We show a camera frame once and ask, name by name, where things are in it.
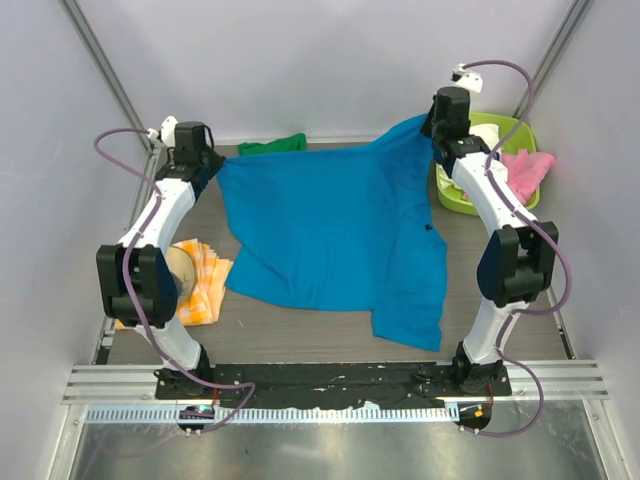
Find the lime green plastic basin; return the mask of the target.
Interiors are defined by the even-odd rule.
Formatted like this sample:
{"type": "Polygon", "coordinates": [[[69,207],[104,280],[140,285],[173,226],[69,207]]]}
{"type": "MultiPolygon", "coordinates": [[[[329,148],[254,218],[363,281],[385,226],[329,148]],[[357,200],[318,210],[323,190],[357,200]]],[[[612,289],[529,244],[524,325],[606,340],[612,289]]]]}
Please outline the lime green plastic basin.
{"type": "MultiPolygon", "coordinates": [[[[518,123],[516,118],[483,112],[471,112],[470,121],[472,127],[477,125],[496,125],[497,136],[500,139],[506,136],[511,128],[518,123]]],[[[501,152],[515,155],[520,150],[526,150],[528,153],[537,151],[533,131],[527,123],[523,123],[504,143],[501,152]]],[[[456,213],[477,216],[474,205],[467,199],[464,192],[454,185],[439,164],[436,165],[435,171],[437,197],[441,205],[456,213]]]]}

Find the blue t shirt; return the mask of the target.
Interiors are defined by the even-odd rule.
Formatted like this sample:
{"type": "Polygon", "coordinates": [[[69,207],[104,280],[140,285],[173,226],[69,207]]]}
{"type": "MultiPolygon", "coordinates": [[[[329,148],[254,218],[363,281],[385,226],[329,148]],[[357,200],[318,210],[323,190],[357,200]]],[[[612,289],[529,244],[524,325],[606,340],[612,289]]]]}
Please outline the blue t shirt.
{"type": "Polygon", "coordinates": [[[367,311],[376,336],[438,350],[447,246],[423,123],[361,146],[227,160],[217,181],[240,245],[227,287],[281,307],[367,311]]]}

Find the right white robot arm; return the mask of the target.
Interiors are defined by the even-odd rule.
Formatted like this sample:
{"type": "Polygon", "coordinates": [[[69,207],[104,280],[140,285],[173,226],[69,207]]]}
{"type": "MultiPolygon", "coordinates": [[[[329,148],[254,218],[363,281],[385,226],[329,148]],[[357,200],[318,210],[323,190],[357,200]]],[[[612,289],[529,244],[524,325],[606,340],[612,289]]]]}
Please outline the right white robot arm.
{"type": "Polygon", "coordinates": [[[468,90],[440,88],[421,131],[432,141],[435,162],[468,195],[488,234],[476,270],[479,311],[449,369],[457,391],[480,396],[505,380],[502,354],[509,334],[551,283],[558,230],[539,222],[495,177],[489,147],[470,132],[470,103],[468,90]]]}

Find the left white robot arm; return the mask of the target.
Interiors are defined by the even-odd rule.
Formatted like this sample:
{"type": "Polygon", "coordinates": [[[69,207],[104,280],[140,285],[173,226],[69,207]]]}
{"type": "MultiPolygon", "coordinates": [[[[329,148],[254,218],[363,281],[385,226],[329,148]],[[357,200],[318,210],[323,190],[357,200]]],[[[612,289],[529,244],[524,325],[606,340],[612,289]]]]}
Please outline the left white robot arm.
{"type": "Polygon", "coordinates": [[[211,129],[202,122],[167,118],[144,131],[152,152],[167,161],[154,177],[137,176],[151,197],[133,226],[96,254],[107,317],[142,336],[160,356],[154,371],[159,399],[200,399],[214,389],[214,369],[204,347],[177,316],[179,293],[167,253],[185,215],[224,164],[211,129]]]}

